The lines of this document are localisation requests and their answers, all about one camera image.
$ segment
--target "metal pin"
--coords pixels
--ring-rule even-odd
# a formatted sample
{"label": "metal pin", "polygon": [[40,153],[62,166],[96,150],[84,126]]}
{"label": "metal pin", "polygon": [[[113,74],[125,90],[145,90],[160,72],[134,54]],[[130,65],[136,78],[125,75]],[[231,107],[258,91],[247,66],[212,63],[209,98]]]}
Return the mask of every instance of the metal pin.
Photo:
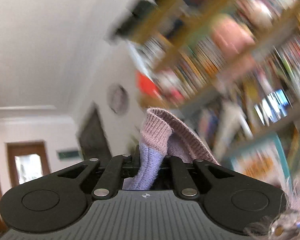
{"label": "metal pin", "polygon": [[122,154],[123,156],[123,162],[124,163],[130,163],[132,162],[132,156],[130,153],[125,153],[125,154]]}
{"label": "metal pin", "polygon": [[109,190],[107,190],[106,188],[98,188],[96,189],[94,192],[94,195],[98,196],[98,197],[105,197],[107,196],[110,192]]}
{"label": "metal pin", "polygon": [[187,197],[193,197],[197,195],[197,190],[194,188],[185,188],[181,191],[182,195],[187,196]]}

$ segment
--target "gray gripper base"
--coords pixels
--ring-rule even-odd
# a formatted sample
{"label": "gray gripper base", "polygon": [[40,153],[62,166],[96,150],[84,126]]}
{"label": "gray gripper base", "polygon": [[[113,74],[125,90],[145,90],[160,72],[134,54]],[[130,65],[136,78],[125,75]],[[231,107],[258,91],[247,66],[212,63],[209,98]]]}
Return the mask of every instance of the gray gripper base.
{"label": "gray gripper base", "polygon": [[123,190],[112,199],[95,201],[81,220],[68,228],[46,234],[10,229],[1,239],[251,240],[218,227],[198,203],[181,200],[173,191]]}

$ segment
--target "white ceiling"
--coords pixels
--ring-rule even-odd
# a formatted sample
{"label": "white ceiling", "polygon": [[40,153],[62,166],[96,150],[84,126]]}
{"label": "white ceiling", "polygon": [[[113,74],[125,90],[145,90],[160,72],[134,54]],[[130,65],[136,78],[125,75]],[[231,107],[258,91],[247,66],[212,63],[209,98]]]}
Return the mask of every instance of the white ceiling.
{"label": "white ceiling", "polygon": [[87,74],[70,62],[96,1],[0,0],[0,117],[69,111]]}
{"label": "white ceiling", "polygon": [[71,114],[131,1],[0,0],[0,118]]}

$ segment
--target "lavender sock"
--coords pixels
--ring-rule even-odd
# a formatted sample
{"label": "lavender sock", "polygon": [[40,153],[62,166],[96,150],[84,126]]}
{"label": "lavender sock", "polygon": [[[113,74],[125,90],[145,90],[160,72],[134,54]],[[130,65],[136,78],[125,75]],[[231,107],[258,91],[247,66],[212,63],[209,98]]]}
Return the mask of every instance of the lavender sock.
{"label": "lavender sock", "polygon": [[130,190],[149,189],[157,177],[164,155],[149,148],[147,145],[140,144],[141,167],[137,176],[129,186]]}
{"label": "lavender sock", "polygon": [[127,189],[148,190],[167,153],[187,163],[202,158],[218,164],[199,137],[183,122],[164,109],[150,108],[141,129],[141,167]]}

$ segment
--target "white wall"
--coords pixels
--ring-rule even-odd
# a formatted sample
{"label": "white wall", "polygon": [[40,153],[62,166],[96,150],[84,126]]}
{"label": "white wall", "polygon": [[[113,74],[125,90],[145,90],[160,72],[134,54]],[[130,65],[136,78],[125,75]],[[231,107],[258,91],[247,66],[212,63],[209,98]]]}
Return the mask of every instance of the white wall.
{"label": "white wall", "polygon": [[67,111],[68,91],[80,87],[84,71],[68,60],[96,1],[0,0],[0,107]]}
{"label": "white wall", "polygon": [[50,170],[55,172],[81,161],[80,158],[60,161],[57,157],[59,150],[78,149],[76,131],[77,126],[69,116],[0,120],[0,184],[2,193],[4,194],[11,188],[6,143],[45,141]]}
{"label": "white wall", "polygon": [[[138,90],[135,79],[135,67],[123,43],[100,64],[92,86],[74,112],[75,121],[82,125],[92,102],[98,105],[103,129],[113,156],[127,152],[131,135],[138,137],[137,128],[141,126],[144,118],[144,113],[137,102]],[[122,85],[129,94],[129,109],[122,116],[116,115],[107,103],[107,89],[114,83]]]}
{"label": "white wall", "polygon": [[[127,150],[130,136],[139,135],[136,126],[139,128],[144,118],[137,102],[135,66],[125,42],[110,45],[105,40],[116,21],[127,15],[127,8],[131,8],[133,1],[98,0],[71,59],[72,64],[90,70],[88,78],[81,77],[80,73],[76,76],[85,82],[81,89],[73,91],[71,116],[79,126],[82,125],[89,106],[96,102],[112,155],[123,154]],[[107,105],[107,89],[113,83],[121,84],[129,93],[130,105],[126,115],[115,115]]]}

